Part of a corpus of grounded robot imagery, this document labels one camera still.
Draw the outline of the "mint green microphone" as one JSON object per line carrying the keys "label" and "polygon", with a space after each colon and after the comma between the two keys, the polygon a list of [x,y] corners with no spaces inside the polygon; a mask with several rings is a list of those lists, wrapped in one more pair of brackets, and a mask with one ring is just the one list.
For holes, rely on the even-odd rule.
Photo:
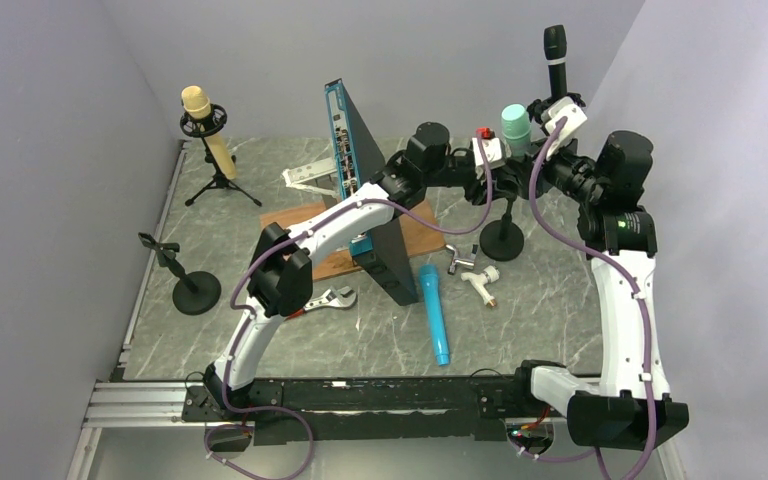
{"label": "mint green microphone", "polygon": [[525,106],[510,104],[501,112],[502,135],[513,157],[524,157],[531,144],[531,119]]}

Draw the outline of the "black stand of green microphone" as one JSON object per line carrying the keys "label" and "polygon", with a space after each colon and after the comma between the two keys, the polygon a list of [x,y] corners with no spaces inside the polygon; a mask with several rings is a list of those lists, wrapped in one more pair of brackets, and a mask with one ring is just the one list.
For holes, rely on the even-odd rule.
{"label": "black stand of green microphone", "polygon": [[508,199],[501,218],[487,223],[480,232],[479,247],[482,253],[492,260],[511,261],[523,251],[524,234],[513,222],[514,204],[514,199]]}

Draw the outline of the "blue microphone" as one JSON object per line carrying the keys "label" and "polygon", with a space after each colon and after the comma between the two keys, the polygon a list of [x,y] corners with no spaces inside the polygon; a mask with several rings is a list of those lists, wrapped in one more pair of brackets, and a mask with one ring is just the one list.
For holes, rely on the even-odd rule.
{"label": "blue microphone", "polygon": [[419,269],[419,284],[423,292],[429,325],[430,339],[438,366],[450,364],[450,352],[439,296],[439,275],[434,265],[426,264]]}

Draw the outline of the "black round-base mic stand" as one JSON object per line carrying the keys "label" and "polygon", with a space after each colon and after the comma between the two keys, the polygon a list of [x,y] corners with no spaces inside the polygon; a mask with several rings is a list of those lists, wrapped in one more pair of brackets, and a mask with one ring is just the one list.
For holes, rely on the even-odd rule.
{"label": "black round-base mic stand", "polygon": [[177,278],[172,301],[180,313],[188,316],[201,315],[218,303],[222,293],[220,281],[207,271],[187,272],[177,259],[181,249],[178,243],[161,243],[145,232],[139,232],[138,238],[144,247],[155,253],[158,265]]}

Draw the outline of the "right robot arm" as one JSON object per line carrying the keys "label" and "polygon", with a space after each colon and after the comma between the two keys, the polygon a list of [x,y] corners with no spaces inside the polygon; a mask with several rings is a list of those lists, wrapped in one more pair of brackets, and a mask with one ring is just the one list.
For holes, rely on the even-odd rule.
{"label": "right robot arm", "polygon": [[528,360],[511,388],[517,411],[534,415],[549,405],[562,415],[578,446],[649,453],[687,427],[689,409],[671,397],[654,315],[653,217],[640,205],[653,166],[653,145],[627,130],[611,133],[597,159],[545,140],[534,157],[528,200],[551,186],[579,206],[578,240],[544,230],[585,254],[597,284],[602,328],[598,385],[557,362]]}

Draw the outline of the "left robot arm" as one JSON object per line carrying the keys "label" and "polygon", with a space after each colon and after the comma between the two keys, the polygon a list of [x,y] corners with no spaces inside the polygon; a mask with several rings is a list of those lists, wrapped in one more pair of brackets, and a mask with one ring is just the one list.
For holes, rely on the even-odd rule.
{"label": "left robot arm", "polygon": [[208,407],[224,420],[245,411],[262,356],[284,319],[311,299],[313,270],[323,259],[360,234],[411,215],[430,187],[461,187],[465,198],[490,206],[494,173],[505,161],[503,141],[486,129],[476,130],[471,147],[454,149],[442,124],[426,122],[346,199],[307,221],[266,226],[231,293],[230,307],[241,311],[240,321],[204,372]]}

